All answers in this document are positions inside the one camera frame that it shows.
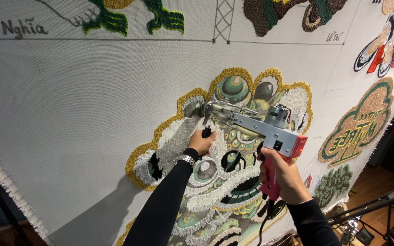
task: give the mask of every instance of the silver wristwatch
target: silver wristwatch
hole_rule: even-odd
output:
[[[181,155],[178,155],[175,159],[176,159],[176,162],[174,163],[174,165],[176,165],[178,161],[184,160],[184,161],[188,162],[191,165],[191,168],[194,170],[194,164],[196,163],[196,161],[194,160],[194,158],[190,157],[189,155],[181,154]]]

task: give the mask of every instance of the lion mouth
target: lion mouth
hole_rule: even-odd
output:
[[[253,198],[260,192],[260,190],[258,190],[259,186],[259,176],[252,177],[235,187],[230,194],[226,195],[220,202],[223,204],[236,204]]]

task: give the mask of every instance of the pink handle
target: pink handle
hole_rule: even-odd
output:
[[[291,161],[290,158],[281,154],[279,155],[282,157],[282,159],[284,159],[285,162],[288,163]],[[279,192],[281,191],[281,187],[276,179],[276,167],[270,158],[266,158],[264,165],[268,170],[267,181],[262,184],[259,190],[262,191],[262,193],[267,194],[271,200],[276,201],[279,198]]]

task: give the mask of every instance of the black sleeve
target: black sleeve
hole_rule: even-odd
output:
[[[315,199],[287,207],[304,246],[342,246]]]
[[[198,159],[198,153],[193,148],[187,148],[183,154],[191,156],[194,160]],[[136,217],[123,243],[124,246],[167,245],[192,172],[188,162],[177,162]]]

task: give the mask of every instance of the power switch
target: power switch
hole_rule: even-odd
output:
[[[273,146],[273,149],[280,151],[281,147],[282,147],[282,142],[276,140],[275,145]]]

